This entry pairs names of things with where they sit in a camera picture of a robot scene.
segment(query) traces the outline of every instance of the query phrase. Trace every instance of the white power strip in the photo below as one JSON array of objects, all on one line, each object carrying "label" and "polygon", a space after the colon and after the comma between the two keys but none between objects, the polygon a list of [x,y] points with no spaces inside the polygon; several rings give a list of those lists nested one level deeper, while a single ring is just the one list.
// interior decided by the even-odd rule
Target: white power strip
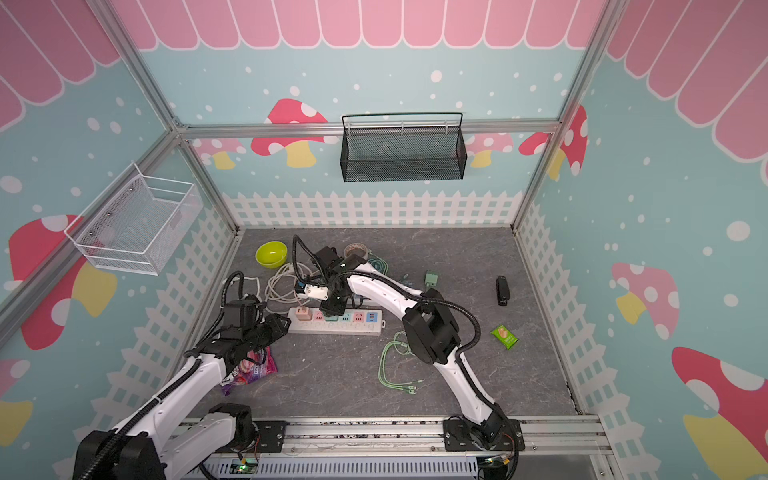
[{"label": "white power strip", "polygon": [[381,335],[384,328],[381,310],[347,310],[342,316],[327,317],[317,308],[310,308],[311,320],[296,318],[298,307],[288,311],[288,333],[319,333],[328,335]]}]

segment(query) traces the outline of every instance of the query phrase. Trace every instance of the green snack packet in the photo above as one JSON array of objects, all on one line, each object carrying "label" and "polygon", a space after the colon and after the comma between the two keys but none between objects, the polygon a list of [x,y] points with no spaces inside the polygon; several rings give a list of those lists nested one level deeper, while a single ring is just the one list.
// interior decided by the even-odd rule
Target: green snack packet
[{"label": "green snack packet", "polygon": [[512,335],[512,332],[507,330],[507,327],[503,325],[499,325],[498,328],[491,332],[491,335],[496,337],[499,342],[504,343],[507,350],[512,348],[513,345],[518,342],[518,337]]}]

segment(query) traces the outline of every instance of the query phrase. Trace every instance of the black mesh basket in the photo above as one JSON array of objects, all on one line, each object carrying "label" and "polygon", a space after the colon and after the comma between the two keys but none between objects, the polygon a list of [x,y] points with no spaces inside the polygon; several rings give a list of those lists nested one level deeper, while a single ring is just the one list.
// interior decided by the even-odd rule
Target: black mesh basket
[{"label": "black mesh basket", "polygon": [[454,112],[343,116],[344,181],[464,178],[467,149],[462,118]]}]

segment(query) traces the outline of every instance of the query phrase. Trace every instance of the robotic arm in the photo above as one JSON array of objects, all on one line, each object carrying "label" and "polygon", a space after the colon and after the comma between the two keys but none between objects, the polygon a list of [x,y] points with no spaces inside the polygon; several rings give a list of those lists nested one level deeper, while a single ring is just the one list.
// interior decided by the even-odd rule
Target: robotic arm
[{"label": "robotic arm", "polygon": [[[301,278],[296,265],[297,244],[310,255],[318,275]],[[491,450],[505,424],[510,431],[513,429],[467,364],[464,352],[480,336],[479,323],[468,310],[444,300],[437,290],[421,292],[405,287],[378,273],[357,255],[341,258],[328,247],[312,253],[298,236],[293,238],[293,269],[298,279],[296,293],[320,300],[320,309],[326,315],[343,315],[347,299],[355,294],[375,300],[401,318],[414,355],[434,365],[448,383],[478,446]],[[240,277],[239,299],[227,303],[227,288],[235,276]],[[94,431],[83,439],[75,456],[73,478],[179,480],[219,448],[235,452],[252,448],[257,433],[250,407],[235,404],[219,404],[183,435],[169,438],[209,390],[238,363],[250,360],[248,352],[265,349],[287,333],[290,320],[277,314],[264,318],[264,307],[265,303],[255,296],[243,296],[242,272],[231,274],[222,292],[217,320],[185,353],[189,358],[183,369],[130,418],[109,432]],[[475,328],[475,336],[465,345],[461,344],[451,310],[465,315]],[[511,440],[514,458],[507,478],[514,474],[518,461],[514,435]]]}]

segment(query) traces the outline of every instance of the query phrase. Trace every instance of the white picket fence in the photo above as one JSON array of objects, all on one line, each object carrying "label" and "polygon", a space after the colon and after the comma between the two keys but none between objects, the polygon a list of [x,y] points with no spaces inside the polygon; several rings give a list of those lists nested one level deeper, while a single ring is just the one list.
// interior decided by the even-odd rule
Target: white picket fence
[{"label": "white picket fence", "polygon": [[224,195],[224,200],[237,222],[245,227],[498,227],[509,225],[518,212],[523,193],[513,197],[502,192],[494,197],[491,192],[479,197],[475,192],[462,196],[456,192],[447,196],[440,192],[430,196],[425,192],[417,197],[413,192],[405,196],[397,192],[385,197],[379,192],[374,197],[363,192],[355,197],[331,193],[314,197],[301,193],[282,197],[270,193],[236,198]]},{"label": "white picket fence", "polygon": [[640,440],[644,427],[630,420],[627,406],[630,397],[619,393],[614,380],[616,369],[605,365],[605,345],[598,345],[593,337],[595,324],[584,318],[586,305],[576,299],[577,287],[568,282],[570,270],[563,270],[563,256],[555,251],[554,240],[549,239],[545,216],[539,205],[531,209],[523,221],[523,253],[531,265],[534,284],[544,299],[546,320],[555,331],[560,351],[564,353],[565,367],[570,369],[578,384],[571,386],[588,413],[600,415],[608,440],[621,471],[633,480],[657,480],[660,461],[645,452]]},{"label": "white picket fence", "polygon": [[[205,209],[204,214],[197,220],[200,229],[192,233],[192,243],[184,244],[184,256],[173,258],[177,271],[165,274],[168,286],[157,290],[157,306],[146,309],[147,325],[134,328],[136,344],[121,350],[123,368],[107,374],[109,393],[91,400],[96,411],[91,423],[73,431],[78,442],[93,430],[110,429],[129,416],[168,377],[230,240],[231,233],[221,215],[213,209]],[[72,475],[73,468],[74,456],[53,464],[62,480]]]}]

